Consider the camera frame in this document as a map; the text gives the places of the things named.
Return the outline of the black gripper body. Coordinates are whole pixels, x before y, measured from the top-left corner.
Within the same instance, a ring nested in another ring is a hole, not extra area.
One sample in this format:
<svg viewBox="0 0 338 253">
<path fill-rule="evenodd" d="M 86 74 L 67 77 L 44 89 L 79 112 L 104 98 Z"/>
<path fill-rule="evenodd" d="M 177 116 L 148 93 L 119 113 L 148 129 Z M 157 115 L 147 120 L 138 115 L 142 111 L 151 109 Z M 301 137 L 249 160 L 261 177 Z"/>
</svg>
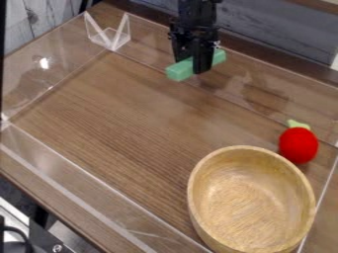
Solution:
<svg viewBox="0 0 338 253">
<path fill-rule="evenodd" d="M 194 39 L 218 40 L 217 7 L 222 0 L 178 0 L 178 17 L 170 22 L 173 43 L 189 44 Z"/>
</svg>

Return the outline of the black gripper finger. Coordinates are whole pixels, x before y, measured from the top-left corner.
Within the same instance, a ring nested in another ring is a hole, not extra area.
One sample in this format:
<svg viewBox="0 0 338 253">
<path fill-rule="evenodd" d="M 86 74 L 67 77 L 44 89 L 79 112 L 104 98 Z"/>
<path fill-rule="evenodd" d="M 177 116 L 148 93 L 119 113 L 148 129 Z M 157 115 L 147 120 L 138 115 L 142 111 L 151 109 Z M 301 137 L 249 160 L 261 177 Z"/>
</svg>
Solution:
<svg viewBox="0 0 338 253">
<path fill-rule="evenodd" d="M 171 37 L 174 59 L 181 62 L 191 57 L 191 38 L 182 36 Z"/>
<path fill-rule="evenodd" d="M 214 59 L 214 43 L 202 39 L 193 41 L 193 72 L 202 74 L 209 71 L 213 66 Z"/>
</svg>

